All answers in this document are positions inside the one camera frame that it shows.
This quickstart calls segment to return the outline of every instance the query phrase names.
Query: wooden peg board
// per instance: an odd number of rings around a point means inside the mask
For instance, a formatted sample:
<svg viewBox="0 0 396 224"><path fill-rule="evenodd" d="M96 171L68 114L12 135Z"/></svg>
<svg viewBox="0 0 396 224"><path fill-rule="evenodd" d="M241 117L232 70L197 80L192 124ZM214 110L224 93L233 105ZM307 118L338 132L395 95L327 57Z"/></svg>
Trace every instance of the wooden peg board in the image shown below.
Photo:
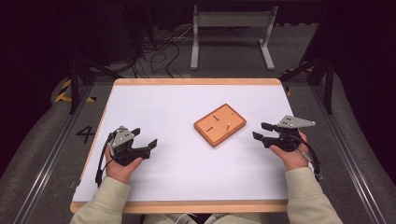
<svg viewBox="0 0 396 224"><path fill-rule="evenodd" d="M246 123L242 116L225 104L196 121L194 128L210 146L216 147Z"/></svg>

